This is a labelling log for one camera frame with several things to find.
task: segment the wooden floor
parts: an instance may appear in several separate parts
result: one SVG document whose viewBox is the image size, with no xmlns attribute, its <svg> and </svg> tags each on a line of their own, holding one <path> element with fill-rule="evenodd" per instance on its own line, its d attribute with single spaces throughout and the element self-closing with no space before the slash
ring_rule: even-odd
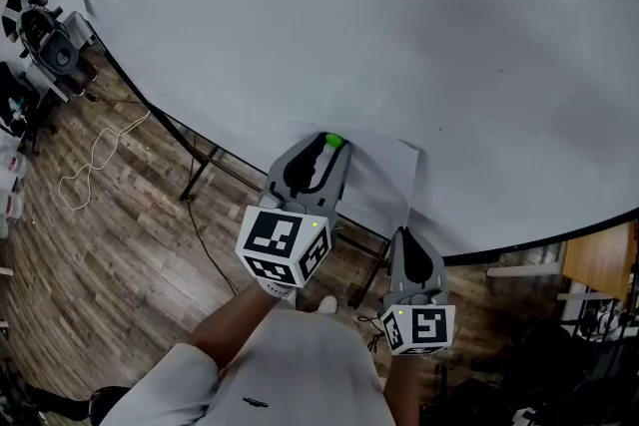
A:
<svg viewBox="0 0 639 426">
<path fill-rule="evenodd" d="M 104 171 L 92 174 L 86 208 L 72 212 L 58 195 L 60 178 L 73 176 L 87 163 L 103 128 L 119 132 L 146 114 L 100 52 L 90 49 L 87 55 L 100 68 L 89 91 L 102 100 L 74 100 L 55 114 L 58 133 L 52 137 L 43 132 L 40 156 L 30 157 L 22 185 L 24 214 L 0 242 L 0 264 L 15 270 L 14 277 L 0 279 L 0 318 L 10 323 L 17 365 L 34 384 L 75 398 L 86 398 L 105 385 L 133 384 L 230 297 L 178 200 L 189 179 L 191 157 L 153 117 L 121 140 Z M 97 146 L 95 165 L 104 162 L 115 137 L 105 139 Z M 198 139 L 198 147 L 208 150 L 211 145 Z M 223 158 L 255 183 L 264 179 L 233 158 Z M 81 204 L 86 176 L 73 185 L 65 182 L 62 192 L 72 205 Z M 234 247 L 245 207 L 256 203 L 256 193 L 209 166 L 194 194 L 193 214 L 211 256 L 238 287 L 246 286 L 250 278 Z M 366 233 L 344 229 L 378 248 L 379 241 Z M 539 250 L 507 259 L 515 263 L 550 256 Z M 385 272 L 359 311 L 346 306 L 373 264 L 366 254 L 339 242 L 305 288 L 299 308 L 313 310 L 332 293 L 343 314 L 374 316 L 388 287 Z M 424 363 L 425 402 L 436 392 L 435 366 L 440 362 L 449 368 L 451 387 L 469 377 L 498 382 L 498 373 L 473 373 L 470 361 L 506 353 L 513 329 L 530 316 L 550 315 L 556 307 L 559 277 L 490 281 L 486 268 L 480 264 L 448 271 L 451 301 L 457 305 L 455 341 L 452 349 Z M 364 341 L 375 333 L 369 324 L 357 328 Z M 390 356 L 384 339 L 373 356 L 385 377 Z M 55 416 L 50 422 L 66 424 Z"/>
</svg>

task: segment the green ball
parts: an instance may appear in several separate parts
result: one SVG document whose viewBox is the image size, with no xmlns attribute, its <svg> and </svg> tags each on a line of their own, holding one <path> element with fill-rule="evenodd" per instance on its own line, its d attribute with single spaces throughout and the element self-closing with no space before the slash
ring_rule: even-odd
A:
<svg viewBox="0 0 639 426">
<path fill-rule="evenodd" d="M 338 134 L 326 134 L 326 142 L 329 146 L 333 146 L 337 149 L 343 144 L 343 138 Z"/>
</svg>

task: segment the black chair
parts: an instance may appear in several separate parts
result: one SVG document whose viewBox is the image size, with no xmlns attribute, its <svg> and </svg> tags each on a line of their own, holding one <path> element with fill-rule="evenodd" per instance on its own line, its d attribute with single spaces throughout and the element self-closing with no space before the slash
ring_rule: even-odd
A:
<svg viewBox="0 0 639 426">
<path fill-rule="evenodd" d="M 56 133 L 49 117 L 60 103 L 53 91 L 47 90 L 41 97 L 25 72 L 16 79 L 7 63 L 0 62 L 0 119 L 4 123 L 0 129 L 23 141 L 31 141 L 31 152 L 35 156 L 38 156 L 36 142 L 40 129 L 46 128 L 52 135 Z M 15 105 L 22 112 L 20 119 L 14 119 Z"/>
</svg>

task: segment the white cube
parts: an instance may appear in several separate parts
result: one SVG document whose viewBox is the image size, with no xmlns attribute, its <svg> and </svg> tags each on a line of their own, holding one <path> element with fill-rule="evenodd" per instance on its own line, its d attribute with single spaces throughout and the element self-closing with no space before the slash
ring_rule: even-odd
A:
<svg viewBox="0 0 639 426">
<path fill-rule="evenodd" d="M 454 305 L 392 305 L 381 317 L 393 355 L 420 355 L 450 346 L 454 322 Z"/>
<path fill-rule="evenodd" d="M 253 276 L 303 287 L 330 247 L 325 216 L 247 207 L 236 253 Z"/>
</svg>

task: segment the white shirt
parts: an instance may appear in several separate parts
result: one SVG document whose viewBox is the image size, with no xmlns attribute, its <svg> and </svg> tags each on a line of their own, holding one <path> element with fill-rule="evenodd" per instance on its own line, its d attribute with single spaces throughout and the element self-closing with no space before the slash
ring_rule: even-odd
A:
<svg viewBox="0 0 639 426">
<path fill-rule="evenodd" d="M 361 338 L 327 316 L 274 309 L 220 376 L 178 344 L 103 426 L 390 426 L 394 422 Z"/>
</svg>

